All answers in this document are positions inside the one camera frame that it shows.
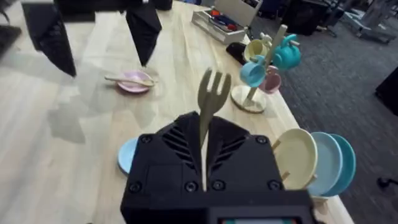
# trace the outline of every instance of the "blue mug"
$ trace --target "blue mug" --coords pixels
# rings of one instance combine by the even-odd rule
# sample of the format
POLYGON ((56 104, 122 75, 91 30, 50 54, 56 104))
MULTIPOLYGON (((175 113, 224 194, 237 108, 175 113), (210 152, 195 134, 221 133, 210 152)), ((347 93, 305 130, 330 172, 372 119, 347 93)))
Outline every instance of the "blue mug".
POLYGON ((290 43, 291 40, 296 40, 296 38, 295 34, 290 34, 282 40, 280 46, 275 48, 272 62, 277 68, 287 70, 299 65, 301 61, 300 50, 290 43))
POLYGON ((241 69, 241 80, 250 87, 258 87, 266 77, 264 56, 256 55, 257 62, 249 61, 241 69))

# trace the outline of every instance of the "light blue plate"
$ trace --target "light blue plate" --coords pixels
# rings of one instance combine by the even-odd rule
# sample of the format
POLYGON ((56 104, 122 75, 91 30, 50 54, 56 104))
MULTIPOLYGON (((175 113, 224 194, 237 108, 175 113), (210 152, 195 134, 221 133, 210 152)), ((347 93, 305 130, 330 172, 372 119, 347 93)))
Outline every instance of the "light blue plate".
POLYGON ((125 174, 130 172, 132 158, 136 152, 138 138, 130 139, 119 149, 118 163, 125 174))
POLYGON ((338 181, 343 167, 343 155, 337 141, 327 133, 311 133, 318 148, 317 178, 307 187, 309 193, 321 196, 338 181))
POLYGON ((322 196, 331 197, 342 193, 353 181, 356 169, 356 159, 354 149, 351 147, 349 142, 337 135, 330 134, 339 144, 341 152, 343 154, 343 169, 341 170, 341 174, 337 183, 325 194, 322 196))

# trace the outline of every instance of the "vent slot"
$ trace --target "vent slot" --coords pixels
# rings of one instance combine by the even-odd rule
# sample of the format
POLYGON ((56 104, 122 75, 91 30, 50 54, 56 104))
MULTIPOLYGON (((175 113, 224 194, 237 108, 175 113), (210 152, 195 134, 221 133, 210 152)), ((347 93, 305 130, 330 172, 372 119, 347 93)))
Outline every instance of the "vent slot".
POLYGON ((163 135, 162 139, 164 143, 166 143, 166 145, 183 161, 183 163, 185 163, 189 168, 193 170, 195 169, 188 142, 179 127, 174 126, 163 135))
POLYGON ((220 153, 218 154, 215 163, 211 167, 211 171, 218 170, 225 161, 227 161, 236 150, 238 150, 245 142, 246 137, 242 136, 234 141, 226 142, 221 146, 220 153))

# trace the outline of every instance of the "mug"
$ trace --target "mug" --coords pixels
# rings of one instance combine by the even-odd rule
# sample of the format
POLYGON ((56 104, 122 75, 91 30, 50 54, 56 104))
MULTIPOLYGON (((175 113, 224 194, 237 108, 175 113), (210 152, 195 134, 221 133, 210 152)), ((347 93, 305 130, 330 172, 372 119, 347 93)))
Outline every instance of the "mug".
POLYGON ((301 60, 300 50, 290 43, 291 40, 296 40, 296 38, 295 34, 290 34, 282 40, 280 46, 275 48, 272 62, 279 69, 286 70, 299 65, 301 60))
POLYGON ((258 87, 266 77, 264 59, 262 55, 256 55, 257 62, 249 61, 241 69, 241 80, 250 87, 258 87))
POLYGON ((261 40, 252 40, 244 49, 243 57, 245 61, 249 62, 251 57, 256 55, 266 56, 268 53, 268 48, 264 45, 261 40))
POLYGON ((259 89, 267 94, 275 93, 282 84, 282 79, 277 72, 277 67, 272 65, 268 66, 266 75, 267 78, 261 83, 261 85, 259 85, 259 89))

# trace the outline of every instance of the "pink mug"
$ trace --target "pink mug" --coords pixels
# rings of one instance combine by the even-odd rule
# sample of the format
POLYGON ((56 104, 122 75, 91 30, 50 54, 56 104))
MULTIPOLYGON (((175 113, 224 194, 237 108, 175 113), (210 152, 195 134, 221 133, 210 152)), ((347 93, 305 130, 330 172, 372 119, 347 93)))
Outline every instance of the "pink mug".
POLYGON ((260 84, 259 88, 267 94, 275 93, 280 84, 282 84, 282 79, 277 73, 278 68, 275 66, 268 66, 266 79, 260 84))

